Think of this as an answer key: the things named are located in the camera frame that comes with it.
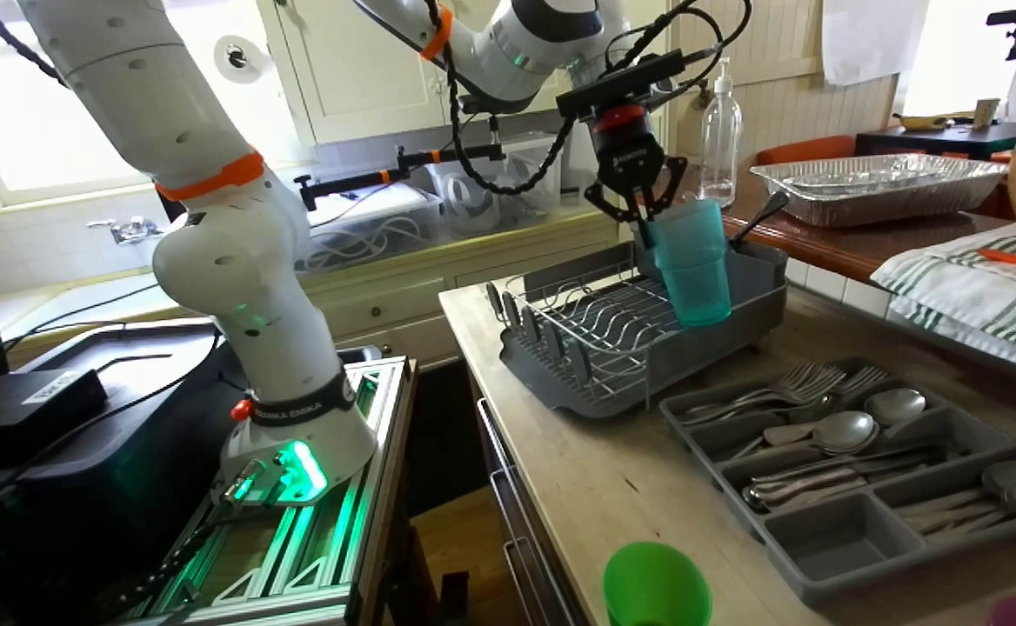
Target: fork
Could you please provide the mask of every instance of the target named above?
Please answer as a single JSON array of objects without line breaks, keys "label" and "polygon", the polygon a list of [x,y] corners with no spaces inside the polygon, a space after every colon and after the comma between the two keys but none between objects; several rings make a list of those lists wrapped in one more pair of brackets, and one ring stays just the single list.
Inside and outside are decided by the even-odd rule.
[{"label": "fork", "polygon": [[751,409],[751,408],[765,408],[765,404],[785,404],[785,408],[800,408],[800,404],[812,404],[825,392],[830,392],[839,381],[844,379],[844,371],[839,366],[809,366],[793,379],[778,379],[771,386],[758,386],[746,388],[745,396],[730,401],[730,404],[714,404],[714,408],[691,408],[686,409],[686,416],[677,416],[677,423],[714,423],[714,420],[727,420],[738,409]]}]

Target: tray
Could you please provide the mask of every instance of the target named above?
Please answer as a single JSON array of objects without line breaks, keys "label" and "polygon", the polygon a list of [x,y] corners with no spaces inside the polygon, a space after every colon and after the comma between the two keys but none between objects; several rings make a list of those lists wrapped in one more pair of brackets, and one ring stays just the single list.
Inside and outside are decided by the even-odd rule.
[{"label": "tray", "polygon": [[628,243],[517,283],[488,285],[502,360],[545,404],[577,416],[618,416],[652,392],[753,345],[783,321],[783,254],[745,248],[727,258],[730,321],[681,330],[657,275]]},{"label": "tray", "polygon": [[[839,366],[847,377],[858,367],[877,367],[861,358],[844,358],[830,366]],[[939,561],[1016,537],[1016,511],[982,529],[973,525],[931,529],[939,518],[931,515],[917,518],[920,511],[910,515],[913,503],[953,494],[956,497],[966,494],[963,511],[970,511],[982,500],[989,500],[985,507],[993,507],[997,497],[982,489],[982,473],[993,462],[1012,462],[1016,444],[1000,432],[977,420],[973,413],[895,371],[888,371],[888,379],[877,381],[874,388],[844,396],[840,404],[836,401],[839,392],[830,392],[836,401],[830,409],[861,408],[868,392],[895,386],[913,386],[924,392],[924,413],[913,420],[913,427],[903,427],[896,442],[888,437],[890,432],[882,432],[868,447],[854,456],[826,458],[812,444],[785,444],[732,458],[732,447],[761,433],[761,427],[818,416],[803,409],[793,413],[751,409],[717,423],[697,427],[681,423],[691,408],[730,404],[739,392],[767,381],[771,379],[677,392],[665,396],[657,409],[668,420],[668,427],[681,437],[697,466],[724,494],[727,507],[751,529],[751,537],[765,547],[767,561],[778,567],[785,583],[807,604],[822,604],[847,588],[895,576],[924,561]],[[822,488],[800,489],[793,500],[775,507],[758,507],[746,497],[753,478],[765,479],[803,462],[825,462],[825,478],[844,462],[852,466],[888,462],[888,473],[866,473],[866,479],[858,482],[826,488],[825,497],[812,497],[822,494]]]},{"label": "tray", "polygon": [[874,227],[977,209],[1007,168],[931,153],[882,153],[751,168],[809,227]]}]

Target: orange ring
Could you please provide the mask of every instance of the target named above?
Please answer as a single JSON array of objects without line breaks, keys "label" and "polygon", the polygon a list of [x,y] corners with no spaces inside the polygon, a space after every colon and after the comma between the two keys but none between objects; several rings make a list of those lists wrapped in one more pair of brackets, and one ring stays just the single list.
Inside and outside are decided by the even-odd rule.
[{"label": "orange ring", "polygon": [[425,58],[439,58],[443,47],[448,46],[448,30],[452,30],[452,12],[439,7],[439,30],[426,37],[426,46],[419,47]]},{"label": "orange ring", "polygon": [[199,195],[211,195],[219,188],[238,188],[238,183],[251,183],[264,178],[264,158],[260,153],[246,153],[233,165],[227,165],[219,173],[199,181],[199,183],[183,183],[183,188],[165,188],[165,183],[156,183],[156,192],[170,203],[190,203]]}]

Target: floor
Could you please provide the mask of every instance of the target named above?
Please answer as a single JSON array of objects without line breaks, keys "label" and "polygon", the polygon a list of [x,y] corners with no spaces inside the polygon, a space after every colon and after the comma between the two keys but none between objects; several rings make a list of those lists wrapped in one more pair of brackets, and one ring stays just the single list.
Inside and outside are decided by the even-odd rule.
[{"label": "floor", "polygon": [[526,621],[502,553],[506,537],[488,488],[446,500],[410,525],[436,581],[443,626]]}]

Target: window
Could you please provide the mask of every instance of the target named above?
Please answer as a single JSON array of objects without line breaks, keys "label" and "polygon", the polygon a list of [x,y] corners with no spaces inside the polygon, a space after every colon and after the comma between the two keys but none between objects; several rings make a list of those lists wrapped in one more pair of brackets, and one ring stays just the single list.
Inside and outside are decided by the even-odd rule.
[{"label": "window", "polygon": [[[238,0],[170,0],[165,12],[244,134],[260,151],[284,151],[293,123],[274,73],[244,85],[227,81],[215,66],[215,46],[227,34],[264,47],[255,7]],[[13,0],[0,0],[0,18],[23,46],[39,47]],[[0,42],[0,209],[131,188],[144,188],[144,178],[112,151],[83,104]]]},{"label": "window", "polygon": [[993,12],[1016,12],[1016,0],[930,0],[902,114],[953,114],[1007,93],[1016,64],[1006,64],[1006,29],[989,29]]}]

